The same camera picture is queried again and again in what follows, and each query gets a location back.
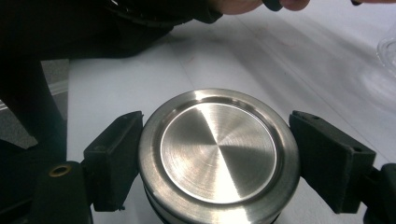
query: hand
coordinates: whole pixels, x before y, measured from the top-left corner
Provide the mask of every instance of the hand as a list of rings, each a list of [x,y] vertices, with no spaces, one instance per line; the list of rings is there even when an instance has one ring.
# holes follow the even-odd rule
[[[396,0],[356,0],[361,3],[396,3]]]
[[[249,12],[262,5],[262,0],[208,0],[216,11],[236,15]],[[309,0],[280,0],[280,4],[289,10],[297,11],[305,8]]]

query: brushed metal surface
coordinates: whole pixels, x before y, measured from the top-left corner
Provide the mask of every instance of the brushed metal surface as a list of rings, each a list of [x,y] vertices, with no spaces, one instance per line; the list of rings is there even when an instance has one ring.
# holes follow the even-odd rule
[[[270,223],[299,180],[289,127],[236,91],[166,102],[145,126],[139,162],[148,199],[172,223]]]
[[[168,125],[161,143],[163,167],[191,197],[237,203],[262,191],[276,168],[276,150],[265,126],[235,106],[204,103]]]

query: black mount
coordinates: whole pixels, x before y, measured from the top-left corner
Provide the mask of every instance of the black mount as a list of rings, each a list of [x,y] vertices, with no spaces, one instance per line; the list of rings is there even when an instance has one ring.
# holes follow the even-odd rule
[[[117,118],[84,150],[82,163],[65,161],[44,169],[33,199],[6,208],[1,204],[0,222],[86,224],[92,223],[91,204],[96,211],[124,209],[138,174],[142,117],[138,111]],[[363,223],[396,223],[396,164],[376,170],[374,151],[311,114],[293,111],[290,129],[300,152],[301,177],[335,214],[357,213],[363,202]],[[24,210],[17,209],[21,203],[28,204]]]

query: black tripod leg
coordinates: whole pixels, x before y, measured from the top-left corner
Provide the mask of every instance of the black tripod leg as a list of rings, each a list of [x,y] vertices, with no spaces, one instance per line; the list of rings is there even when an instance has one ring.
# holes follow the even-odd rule
[[[40,61],[25,60],[0,67],[0,99],[37,142],[54,133],[65,137],[64,120],[50,94]]]

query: white surface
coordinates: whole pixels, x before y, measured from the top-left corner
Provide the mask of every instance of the white surface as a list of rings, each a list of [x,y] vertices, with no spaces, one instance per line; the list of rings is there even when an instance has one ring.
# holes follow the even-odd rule
[[[396,22],[396,5],[353,7],[312,2],[302,12],[261,7],[214,24],[190,22],[138,56],[73,61],[69,74],[68,159],[116,117],[141,110],[144,121],[165,101],[202,88],[250,94],[284,119],[292,110],[320,116],[377,152],[375,166],[396,161],[396,78],[376,44]],[[161,223],[141,179],[126,210],[94,213],[94,223]],[[361,223],[335,215],[302,179],[277,223]]]

